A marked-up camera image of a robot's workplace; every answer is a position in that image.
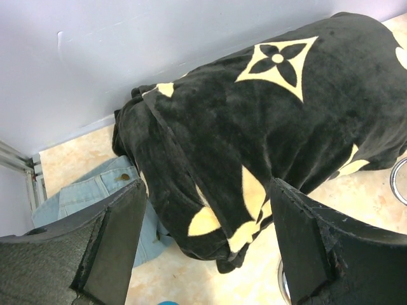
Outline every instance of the beige pattern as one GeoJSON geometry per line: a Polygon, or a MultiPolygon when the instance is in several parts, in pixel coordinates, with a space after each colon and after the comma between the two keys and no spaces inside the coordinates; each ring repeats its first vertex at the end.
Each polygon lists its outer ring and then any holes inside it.
{"type": "MultiPolygon", "coordinates": [[[[407,50],[407,14],[385,25],[407,50]]],[[[113,155],[111,130],[110,126],[41,153],[50,194],[113,155]]],[[[407,207],[391,193],[389,176],[390,170],[353,173],[324,183],[311,197],[361,221],[407,234],[407,207]]],[[[397,184],[407,197],[407,166],[400,170],[397,184]]],[[[167,300],[180,305],[283,305],[277,283],[279,257],[273,226],[251,245],[243,267],[230,274],[219,274],[214,262],[189,259],[174,245],[133,270],[127,305],[167,300]]]]}
{"type": "MultiPolygon", "coordinates": [[[[307,56],[308,51],[312,47],[316,37],[311,37],[307,39],[299,39],[294,41],[279,41],[279,42],[272,42],[272,43],[260,43],[254,46],[253,56],[251,61],[247,64],[246,69],[238,76],[236,82],[238,81],[247,81],[251,79],[260,79],[263,81],[269,81],[279,86],[287,89],[292,94],[296,95],[302,102],[303,102],[303,89],[302,89],[302,74],[303,74],[303,67],[305,63],[305,57],[307,56]],[[283,50],[286,46],[294,46],[296,44],[305,44],[304,49],[292,59],[289,59],[288,62],[293,66],[294,71],[297,77],[296,86],[289,84],[280,74],[277,66],[272,67],[271,69],[261,72],[261,73],[250,73],[251,69],[254,67],[256,63],[260,60],[267,58],[261,50],[261,46],[275,46],[279,51],[283,50]]],[[[284,57],[281,54],[275,54],[272,57],[272,60],[279,64],[284,60],[284,57]]]]}
{"type": "Polygon", "coordinates": [[[149,94],[150,92],[154,90],[158,90],[162,95],[165,95],[166,97],[171,97],[172,94],[174,93],[174,83],[162,83],[162,84],[157,84],[153,89],[150,91],[144,92],[142,96],[145,96],[146,94],[149,94]]]}
{"type": "Polygon", "coordinates": [[[147,180],[146,180],[143,172],[140,172],[140,178],[144,182],[144,184],[146,185],[146,193],[147,193],[147,196],[148,196],[150,194],[150,191],[148,189],[148,183],[147,183],[147,180]]]}
{"type": "MultiPolygon", "coordinates": [[[[205,196],[198,186],[196,186],[196,189],[205,207],[192,218],[188,228],[188,236],[209,234],[221,227],[205,196]]],[[[252,221],[243,223],[233,236],[228,239],[230,250],[235,253],[239,252],[246,243],[253,242],[252,236],[260,230],[261,221],[271,215],[271,208],[267,207],[267,205],[270,207],[270,201],[267,202],[266,206],[263,206],[266,198],[265,188],[244,166],[242,166],[242,194],[245,207],[252,217],[252,221]],[[257,222],[262,208],[263,218],[257,222]]]]}
{"type": "Polygon", "coordinates": [[[352,161],[355,154],[358,152],[358,150],[359,150],[359,148],[354,144],[352,146],[352,152],[350,153],[350,157],[349,157],[348,161],[346,161],[345,164],[342,165],[342,167],[338,170],[339,175],[336,176],[336,178],[339,178],[339,177],[345,176],[345,175],[350,175],[351,173],[356,173],[363,166],[369,164],[368,160],[363,160],[363,159],[352,161]]]}

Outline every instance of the metal frame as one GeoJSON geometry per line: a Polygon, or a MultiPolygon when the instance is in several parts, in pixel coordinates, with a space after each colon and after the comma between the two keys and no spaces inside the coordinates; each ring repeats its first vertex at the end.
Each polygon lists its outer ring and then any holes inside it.
{"type": "Polygon", "coordinates": [[[0,141],[0,165],[25,175],[32,212],[47,199],[39,154],[30,158],[0,141]]]}

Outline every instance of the black fabric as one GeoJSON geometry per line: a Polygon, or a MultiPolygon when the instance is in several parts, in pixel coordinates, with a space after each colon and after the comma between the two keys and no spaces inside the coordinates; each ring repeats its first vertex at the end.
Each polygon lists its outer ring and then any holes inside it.
{"type": "Polygon", "coordinates": [[[406,150],[406,58],[380,22],[340,13],[133,89],[113,149],[182,251],[229,272],[272,222],[272,177],[307,194],[406,150]]]}
{"type": "Polygon", "coordinates": [[[136,179],[63,219],[0,237],[0,304],[124,304],[146,198],[136,179]]]}

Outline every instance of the monogram flower pattern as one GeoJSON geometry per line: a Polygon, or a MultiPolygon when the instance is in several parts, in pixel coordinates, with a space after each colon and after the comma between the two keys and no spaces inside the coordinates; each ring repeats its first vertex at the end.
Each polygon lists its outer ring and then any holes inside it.
{"type": "Polygon", "coordinates": [[[256,44],[250,62],[236,82],[255,79],[269,81],[287,89],[303,102],[303,67],[317,38],[256,44]]]}

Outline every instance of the light blue denim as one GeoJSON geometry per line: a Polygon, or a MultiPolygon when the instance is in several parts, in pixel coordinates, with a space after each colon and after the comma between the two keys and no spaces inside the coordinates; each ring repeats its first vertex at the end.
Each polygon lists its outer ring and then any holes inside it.
{"type": "MultiPolygon", "coordinates": [[[[138,177],[137,170],[127,157],[110,159],[46,200],[34,211],[32,221],[35,227],[55,222],[103,200],[138,177]],[[123,174],[130,178],[123,180],[123,174]]],[[[134,267],[158,257],[174,241],[167,234],[153,206],[147,201],[134,267]]]]}

